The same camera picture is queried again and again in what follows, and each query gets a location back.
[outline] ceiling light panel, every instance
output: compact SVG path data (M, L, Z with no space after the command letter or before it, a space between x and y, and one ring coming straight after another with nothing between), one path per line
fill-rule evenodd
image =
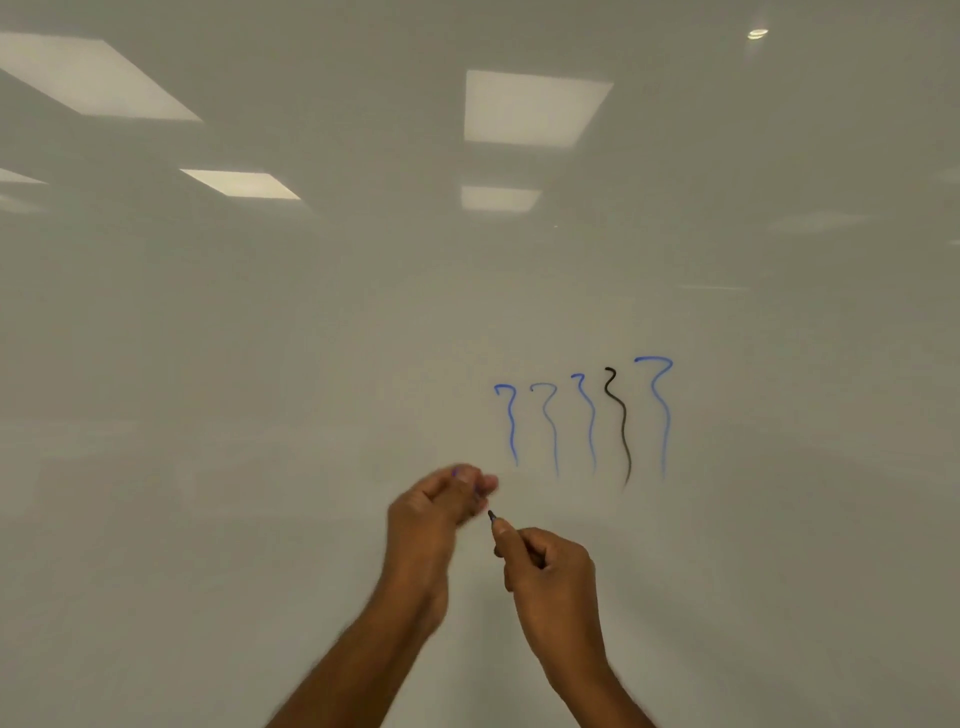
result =
M102 40L0 33L0 68L86 116L200 121Z
M464 139L572 147L611 88L597 81L468 71Z
M221 172L212 169L181 169L194 180L223 192L228 197L256 197L270 200L299 200L273 175L266 172Z
M539 198L538 189L467 185L460 188L460 203L464 209L487 212L529 212Z
M0 169L0 182L20 182L22 184L46 184L46 182L41 182L40 180L34 180L30 177L24 177L23 175L18 175L16 172L11 172L9 169Z

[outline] black marker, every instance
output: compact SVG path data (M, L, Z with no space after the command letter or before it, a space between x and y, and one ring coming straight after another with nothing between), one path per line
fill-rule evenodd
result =
M496 521L496 516L493 514L493 511L488 510L487 515L490 516L490 523ZM527 547L527 554L530 556L531 563L538 569L543 569L546 566L546 560L543 558L543 554L534 551L533 547L527 544L526 541L524 541L523 544Z

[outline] black squiggle drawing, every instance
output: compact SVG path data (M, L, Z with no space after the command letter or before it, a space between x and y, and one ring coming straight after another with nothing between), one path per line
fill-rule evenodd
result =
M612 372L610 378L607 379L607 383L603 385L603 391L607 393L607 396L617 400L620 403L620 406L623 407L623 421L620 423L620 438L623 440L623 448L627 451L627 477L623 481L623 487L626 489L627 483L630 482L630 473L634 471L634 458L630 455L630 447L627 445L627 405L624 404L623 400L610 391L610 383L616 379L616 369L613 367L604 367L608 372Z

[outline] blue squiggle drawing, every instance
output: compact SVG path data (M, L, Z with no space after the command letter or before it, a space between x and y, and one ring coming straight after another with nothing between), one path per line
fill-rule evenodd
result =
M553 427L553 468L557 472L557 477L560 477L560 456L557 453L557 426L554 425L553 420L550 419L550 415L546 413L546 405L549 404L553 396L557 394L557 385L548 381L539 381L536 384L530 385L531 392L534 391L534 387L553 387L553 392L551 392L550 396L543 402L543 417L545 417L546 421Z
M654 393L654 397L657 398L657 401L663 406L663 412L666 413L666 424L663 426L663 443L660 446L660 477L666 477L666 445L670 438L670 407L667 406L663 397L660 396L660 392L657 391L657 380L670 371L673 367L673 359L668 359L666 356L638 356L634 359L635 364L641 361L662 361L666 363L666 366L650 380L650 391Z
M514 435L516 435L516 420L514 419L514 400L516 399L516 387L513 384L497 384L493 387L496 395L500 396L501 389L509 389L511 391L510 401L507 403L507 417L510 418L510 452L514 454L514 463L519 465L520 458L516 455L516 447L514 446Z
M580 394L583 396L585 400L587 400L587 404L590 405L590 427L587 430L587 442L590 443L590 456L593 458L593 472L596 473L597 472L597 452L593 448L593 423L597 419L597 408L593 406L593 400L591 400L590 397L587 396L587 393L584 392L584 378L586 376L587 375L583 375L583 374L575 374L575 375L570 375L570 378L577 380L577 389L580 390Z

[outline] hand-drawn question mark shape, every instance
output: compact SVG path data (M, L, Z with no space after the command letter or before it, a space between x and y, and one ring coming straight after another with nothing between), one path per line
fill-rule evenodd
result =
M548 381L539 381L536 384L530 385L530 391L533 392L535 387L553 387L553 392L543 401L543 417L545 417L546 421L553 427L553 468L557 472L557 477L560 477L560 456L557 453L557 426L554 425L553 420L550 419L550 415L546 413L546 405L549 404L553 396L557 394L557 385Z
M497 384L493 387L493 390L498 397L500 396L501 389L509 389L511 391L510 401L507 403L507 417L510 418L510 452L514 454L514 463L519 466L520 458L516 456L516 447L514 447L514 435L516 435L516 420L514 419L516 387L513 384Z
M623 403L623 400L610 391L610 383L616 378L616 369L613 367L604 367L608 372L611 372L610 378L607 379L607 383L603 385L603 391L607 393L608 397L611 397L617 400L620 403L620 406L623 407L623 421L620 423L620 439L623 440L623 448L627 451L627 477L624 478L623 487L626 489L627 483L630 482L630 473L634 470L634 458L630 456L630 447L627 445L627 405Z
M590 443L590 457L593 458L593 472L596 473L597 472L597 452L593 448L593 423L597 419L597 408L593 406L593 400L591 400L590 397L587 396L587 393L584 392L584 379L586 378L586 376L587 375L584 375L584 374L575 374L575 375L570 375L570 378L577 380L577 389L580 390L580 394L583 396L585 400L587 400L587 404L590 405L590 427L587 430L587 442Z
M670 371L673 367L673 359L668 359L666 356L638 356L634 359L635 364L641 361L662 361L666 363L666 366L650 380L650 391L654 393L654 397L662 405L663 412L666 414L666 423L663 426L663 442L660 445L660 477L666 478L666 445L670 438L670 407L667 406L663 397L660 396L660 392L657 391L657 380Z

